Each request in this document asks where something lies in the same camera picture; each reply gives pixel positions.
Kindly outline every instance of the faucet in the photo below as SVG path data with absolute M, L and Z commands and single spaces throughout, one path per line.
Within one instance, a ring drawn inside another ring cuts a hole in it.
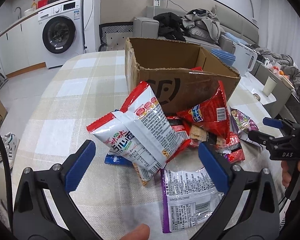
M 14 12 L 16 12 L 16 10 L 19 8 L 19 10 L 20 10 L 20 14 L 19 14 L 19 16 L 18 16 L 18 19 L 21 19 L 21 8 L 18 6 L 15 10 L 14 10 Z

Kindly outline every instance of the stack of blue bowls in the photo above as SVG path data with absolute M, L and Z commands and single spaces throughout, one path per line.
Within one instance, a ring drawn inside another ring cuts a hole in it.
M 235 55 L 223 51 L 221 49 L 212 49 L 211 53 L 218 57 L 224 64 L 228 65 L 231 67 L 233 63 L 235 62 Z

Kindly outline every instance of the sneaker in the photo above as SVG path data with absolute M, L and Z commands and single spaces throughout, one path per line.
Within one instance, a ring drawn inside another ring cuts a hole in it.
M 13 133 L 7 133 L 5 136 L 2 137 L 3 144 L 6 148 L 9 160 L 10 169 L 13 168 L 14 160 L 16 158 L 16 152 L 18 149 L 18 145 L 20 139 L 17 138 Z

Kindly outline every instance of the screw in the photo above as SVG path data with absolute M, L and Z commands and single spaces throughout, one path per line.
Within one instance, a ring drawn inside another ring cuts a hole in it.
M 24 172 L 25 174 L 29 173 L 30 171 L 31 171 L 31 168 L 29 168 L 29 167 L 26 167 L 26 168 L 23 170 L 23 172 Z
M 270 170 L 268 168 L 263 168 L 262 171 L 264 174 L 270 174 Z
M 58 171 L 58 170 L 60 170 L 60 168 L 61 168 L 61 165 L 59 163 L 57 163 L 57 164 L 55 164 L 55 165 L 52 166 L 52 169 L 54 171 Z
M 238 164 L 233 165 L 233 166 L 232 166 L 232 169 L 233 169 L 234 171 L 241 171 L 241 167 L 240 167 Z

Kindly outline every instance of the white curtain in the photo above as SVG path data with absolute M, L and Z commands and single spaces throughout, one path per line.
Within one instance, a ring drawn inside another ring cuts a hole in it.
M 259 46 L 290 55 L 300 69 L 300 18 L 287 0 L 261 0 Z

